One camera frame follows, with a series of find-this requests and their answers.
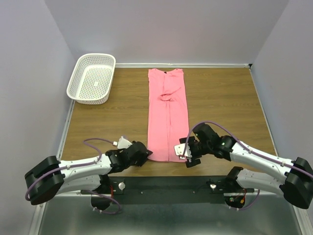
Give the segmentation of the pink t shirt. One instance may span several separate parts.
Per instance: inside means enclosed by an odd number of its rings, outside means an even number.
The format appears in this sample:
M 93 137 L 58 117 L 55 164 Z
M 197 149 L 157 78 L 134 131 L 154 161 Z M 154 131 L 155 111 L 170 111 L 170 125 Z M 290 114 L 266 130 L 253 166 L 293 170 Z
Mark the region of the pink t shirt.
M 184 73 L 182 69 L 149 69 L 147 148 L 156 162 L 183 163 L 174 146 L 189 132 Z

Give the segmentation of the white plastic laundry basket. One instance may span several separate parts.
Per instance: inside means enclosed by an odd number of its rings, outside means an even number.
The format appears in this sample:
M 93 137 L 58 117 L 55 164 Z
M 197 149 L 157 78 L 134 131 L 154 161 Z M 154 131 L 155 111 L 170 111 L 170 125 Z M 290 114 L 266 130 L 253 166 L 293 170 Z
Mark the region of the white plastic laundry basket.
M 110 54 L 88 53 L 77 60 L 67 95 L 80 104 L 105 103 L 112 87 L 116 59 Z

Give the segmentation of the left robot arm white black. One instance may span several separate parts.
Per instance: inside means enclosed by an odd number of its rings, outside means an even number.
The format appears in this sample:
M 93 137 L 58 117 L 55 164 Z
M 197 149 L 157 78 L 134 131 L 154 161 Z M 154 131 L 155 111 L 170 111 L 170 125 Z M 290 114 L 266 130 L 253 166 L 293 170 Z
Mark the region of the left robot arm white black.
M 86 139 L 83 143 L 97 151 L 95 157 L 64 161 L 49 156 L 29 170 L 24 176 L 26 201 L 38 205 L 58 194 L 76 190 L 104 193 L 109 182 L 102 176 L 122 172 L 133 165 L 143 166 L 152 155 L 142 142 L 129 141 L 124 137 L 111 141 L 115 149 L 105 153 L 90 144 L 90 140 Z

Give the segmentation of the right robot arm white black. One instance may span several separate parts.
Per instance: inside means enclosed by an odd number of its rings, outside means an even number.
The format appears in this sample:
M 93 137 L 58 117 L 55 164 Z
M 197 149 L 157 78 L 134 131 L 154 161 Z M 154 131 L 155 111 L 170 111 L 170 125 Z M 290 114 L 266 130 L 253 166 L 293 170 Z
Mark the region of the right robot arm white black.
M 187 137 L 174 147 L 175 155 L 187 167 L 201 163 L 200 158 L 210 154 L 219 159 L 249 165 L 258 172 L 234 167 L 220 183 L 223 192 L 257 189 L 277 195 L 301 209 L 308 209 L 313 200 L 313 169 L 303 158 L 281 158 L 253 148 L 237 139 L 230 132 L 219 136 L 210 121 L 196 124 Z

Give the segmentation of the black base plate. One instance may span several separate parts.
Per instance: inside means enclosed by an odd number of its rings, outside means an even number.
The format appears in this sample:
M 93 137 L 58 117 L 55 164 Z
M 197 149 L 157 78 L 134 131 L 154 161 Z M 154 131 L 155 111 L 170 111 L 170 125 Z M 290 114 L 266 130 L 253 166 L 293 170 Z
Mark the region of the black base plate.
M 121 205 L 140 204 L 223 204 L 226 194 L 236 197 L 242 189 L 226 176 L 104 177 L 97 193 L 113 196 Z

